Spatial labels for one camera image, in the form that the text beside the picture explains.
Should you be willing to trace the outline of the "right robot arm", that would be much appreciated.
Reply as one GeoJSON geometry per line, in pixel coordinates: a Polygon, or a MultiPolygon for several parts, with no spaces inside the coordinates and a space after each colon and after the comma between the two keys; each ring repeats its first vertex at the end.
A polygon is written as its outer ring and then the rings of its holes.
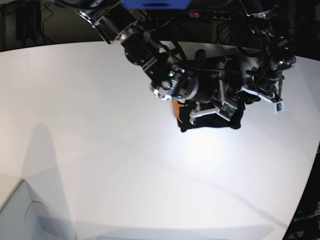
{"type": "Polygon", "coordinates": [[[127,59],[150,78],[150,89],[157,98],[194,102],[196,107],[189,112],[190,124],[209,115],[231,121],[238,107],[226,97],[225,69],[204,68],[207,56],[203,49],[189,62],[179,43],[170,49],[155,39],[119,0],[88,0],[83,4],[59,0],[57,4],[76,10],[108,44],[118,41],[127,59]]]}

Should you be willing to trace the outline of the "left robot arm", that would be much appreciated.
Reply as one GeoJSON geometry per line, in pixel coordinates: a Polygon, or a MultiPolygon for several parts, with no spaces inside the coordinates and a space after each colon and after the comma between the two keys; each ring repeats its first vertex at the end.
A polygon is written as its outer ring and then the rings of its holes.
{"type": "Polygon", "coordinates": [[[291,49],[286,24],[278,12],[276,0],[241,0],[242,9],[230,18],[230,31],[237,49],[246,57],[254,58],[257,65],[245,71],[242,91],[270,103],[282,101],[283,71],[291,69],[296,57],[291,49]],[[237,27],[245,22],[260,49],[247,51],[239,39],[237,27]]]}

